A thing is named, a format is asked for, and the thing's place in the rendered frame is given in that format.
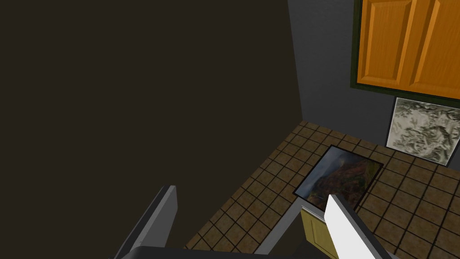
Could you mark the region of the orange wooden door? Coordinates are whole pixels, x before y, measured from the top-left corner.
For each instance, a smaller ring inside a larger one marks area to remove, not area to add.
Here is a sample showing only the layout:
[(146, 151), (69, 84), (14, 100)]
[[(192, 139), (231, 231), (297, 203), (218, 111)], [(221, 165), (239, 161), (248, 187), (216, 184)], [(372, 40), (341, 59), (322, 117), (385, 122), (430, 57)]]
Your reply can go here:
[(359, 6), (359, 84), (460, 99), (460, 0)]

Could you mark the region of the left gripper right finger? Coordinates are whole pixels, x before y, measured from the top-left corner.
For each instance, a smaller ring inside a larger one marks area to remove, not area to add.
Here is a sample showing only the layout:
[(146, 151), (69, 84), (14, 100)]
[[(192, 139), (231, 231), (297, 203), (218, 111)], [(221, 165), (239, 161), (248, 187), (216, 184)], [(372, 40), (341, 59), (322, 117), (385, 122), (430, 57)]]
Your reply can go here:
[(399, 259), (385, 250), (343, 196), (328, 196), (324, 219), (339, 259)]

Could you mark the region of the yellow panelled door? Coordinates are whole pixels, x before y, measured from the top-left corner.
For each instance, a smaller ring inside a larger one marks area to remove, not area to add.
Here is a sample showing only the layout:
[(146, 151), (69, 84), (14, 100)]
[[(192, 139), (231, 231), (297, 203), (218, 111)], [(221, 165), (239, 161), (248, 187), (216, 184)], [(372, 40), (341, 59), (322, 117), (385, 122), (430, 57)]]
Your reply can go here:
[(339, 259), (326, 224), (309, 211), (302, 209), (301, 217), (308, 242), (331, 259)]

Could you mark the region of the dark landscape framed picture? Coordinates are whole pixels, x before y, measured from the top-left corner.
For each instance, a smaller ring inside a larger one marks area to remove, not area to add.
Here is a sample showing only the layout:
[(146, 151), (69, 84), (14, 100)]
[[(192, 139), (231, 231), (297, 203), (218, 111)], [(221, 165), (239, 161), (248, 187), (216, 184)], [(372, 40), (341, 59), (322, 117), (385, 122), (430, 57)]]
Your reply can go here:
[(293, 194), (322, 212), (330, 195), (343, 196), (356, 209), (383, 167), (381, 162), (331, 145)]

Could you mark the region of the grey white framed picture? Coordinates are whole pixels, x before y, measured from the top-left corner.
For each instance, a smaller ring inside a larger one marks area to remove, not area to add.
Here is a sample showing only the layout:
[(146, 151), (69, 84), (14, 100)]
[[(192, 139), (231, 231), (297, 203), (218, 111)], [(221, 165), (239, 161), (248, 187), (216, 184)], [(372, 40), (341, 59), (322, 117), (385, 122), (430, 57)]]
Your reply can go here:
[(448, 167), (460, 147), (460, 108), (396, 97), (385, 146)]

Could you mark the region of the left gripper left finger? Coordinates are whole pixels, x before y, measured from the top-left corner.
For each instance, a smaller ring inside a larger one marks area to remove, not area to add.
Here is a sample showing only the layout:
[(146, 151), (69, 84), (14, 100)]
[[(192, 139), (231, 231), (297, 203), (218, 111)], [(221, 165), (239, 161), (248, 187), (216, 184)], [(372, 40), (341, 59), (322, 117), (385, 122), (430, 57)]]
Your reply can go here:
[(164, 248), (177, 214), (177, 188), (162, 186), (119, 248), (114, 259), (130, 259), (138, 247)]

